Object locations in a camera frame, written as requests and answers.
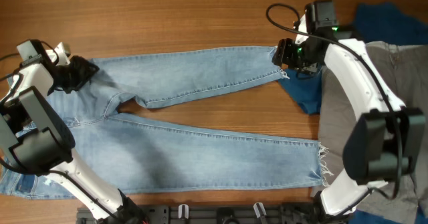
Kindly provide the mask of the light blue denim jeans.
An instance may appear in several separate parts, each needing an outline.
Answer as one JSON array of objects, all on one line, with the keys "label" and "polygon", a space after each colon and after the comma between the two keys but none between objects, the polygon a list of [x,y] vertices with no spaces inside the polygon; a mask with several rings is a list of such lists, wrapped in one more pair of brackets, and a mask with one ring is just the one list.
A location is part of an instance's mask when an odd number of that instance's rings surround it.
[{"label": "light blue denim jeans", "polygon": [[121,113],[135,100],[163,108],[245,90],[286,75],[274,47],[221,47],[98,58],[80,90],[47,101],[84,162],[126,194],[270,190],[323,184],[315,140],[196,128]]}]

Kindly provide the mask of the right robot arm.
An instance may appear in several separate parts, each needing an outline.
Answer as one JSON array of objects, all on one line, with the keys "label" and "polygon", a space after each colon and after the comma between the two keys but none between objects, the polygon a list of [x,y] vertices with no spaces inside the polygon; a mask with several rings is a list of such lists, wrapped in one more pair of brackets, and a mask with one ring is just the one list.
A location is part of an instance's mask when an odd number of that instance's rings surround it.
[{"label": "right robot arm", "polygon": [[406,107],[387,86],[364,42],[338,23],[332,0],[307,4],[290,31],[296,38],[279,42],[273,63],[295,70],[298,79],[328,68],[356,118],[342,154],[344,168],[316,194],[312,212],[318,223],[341,223],[387,184],[393,184],[387,199],[397,197],[402,177],[415,170],[425,117],[419,108]]}]

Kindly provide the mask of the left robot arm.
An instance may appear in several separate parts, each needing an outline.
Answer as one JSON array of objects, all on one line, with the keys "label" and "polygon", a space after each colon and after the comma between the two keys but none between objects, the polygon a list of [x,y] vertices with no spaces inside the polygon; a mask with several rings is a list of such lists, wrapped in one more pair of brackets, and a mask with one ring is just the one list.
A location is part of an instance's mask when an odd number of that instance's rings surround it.
[{"label": "left robot arm", "polygon": [[61,185],[85,204],[95,223],[148,223],[137,204],[78,154],[70,129],[45,99],[61,85],[56,71],[50,58],[38,54],[9,75],[13,85],[1,100],[1,166]]}]

